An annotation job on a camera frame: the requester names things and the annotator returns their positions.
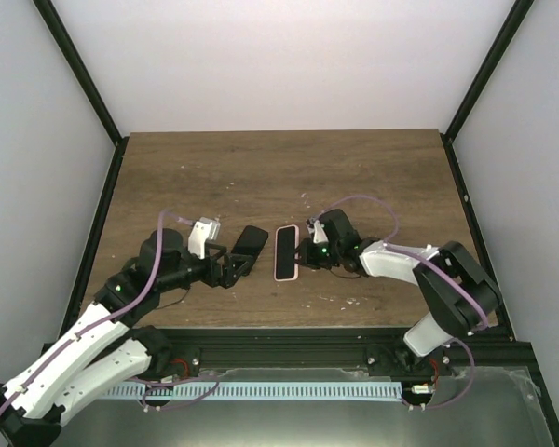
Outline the black phone case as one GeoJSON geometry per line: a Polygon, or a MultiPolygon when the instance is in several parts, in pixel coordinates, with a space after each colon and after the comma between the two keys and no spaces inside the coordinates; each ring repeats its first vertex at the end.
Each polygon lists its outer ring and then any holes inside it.
{"type": "Polygon", "coordinates": [[[260,227],[246,225],[231,250],[234,266],[244,277],[248,276],[268,240],[268,232],[260,227]]]}

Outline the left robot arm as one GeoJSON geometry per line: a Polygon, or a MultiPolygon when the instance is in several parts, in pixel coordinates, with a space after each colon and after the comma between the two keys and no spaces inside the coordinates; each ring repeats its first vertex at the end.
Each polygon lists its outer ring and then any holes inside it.
{"type": "Polygon", "coordinates": [[[49,446],[63,427],[118,383],[164,374],[172,347],[153,326],[138,327],[167,291],[195,282],[228,289],[248,275],[268,239],[248,225],[232,249],[215,244],[216,224],[198,221],[189,240],[159,228],[138,257],[108,278],[78,321],[34,364],[0,384],[0,433],[11,446],[49,446]]]}

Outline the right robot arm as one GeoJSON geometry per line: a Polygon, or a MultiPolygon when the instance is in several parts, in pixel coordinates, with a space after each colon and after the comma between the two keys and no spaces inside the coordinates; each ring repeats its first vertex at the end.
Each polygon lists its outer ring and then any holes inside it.
{"type": "Polygon", "coordinates": [[[500,304],[495,281],[459,242],[413,248],[376,237],[362,238],[340,209],[307,222],[309,236],[294,259],[310,269],[342,267],[366,278],[392,278],[419,288],[428,314],[404,334],[395,352],[398,369],[415,375],[429,354],[456,338],[489,327],[489,315],[500,304]]]}

